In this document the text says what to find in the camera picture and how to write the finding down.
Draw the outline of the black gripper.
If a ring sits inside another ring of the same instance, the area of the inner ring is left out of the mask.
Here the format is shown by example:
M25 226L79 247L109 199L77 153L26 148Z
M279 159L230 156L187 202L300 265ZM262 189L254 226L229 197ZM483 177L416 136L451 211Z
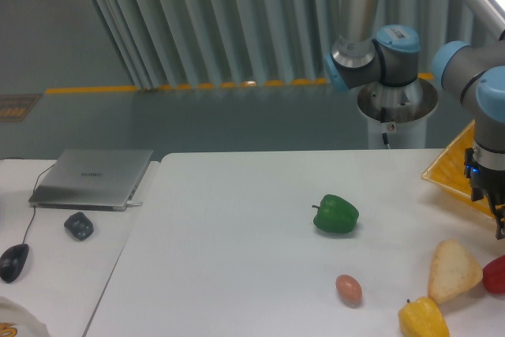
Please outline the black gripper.
M504 172L480 165L473 157L474 149L465 150L465 176L469 179L471 201L488 198L496 221L496 238L504 239Z

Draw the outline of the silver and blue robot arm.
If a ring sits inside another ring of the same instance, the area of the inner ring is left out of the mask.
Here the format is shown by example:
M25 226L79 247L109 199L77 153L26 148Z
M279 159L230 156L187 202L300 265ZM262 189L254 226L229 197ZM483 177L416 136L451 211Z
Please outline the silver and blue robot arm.
M486 199L504 236L504 0L463 0L496 37L489 47L462 41L442 46L432 60L435 84L417 77L418 34L391 24L372 27L378 0L342 0L341 30L324 57L329 81L341 90L361 89L359 107L379 122L408 122L436 105L436 90L452 94L475 122L464 170L471 200Z

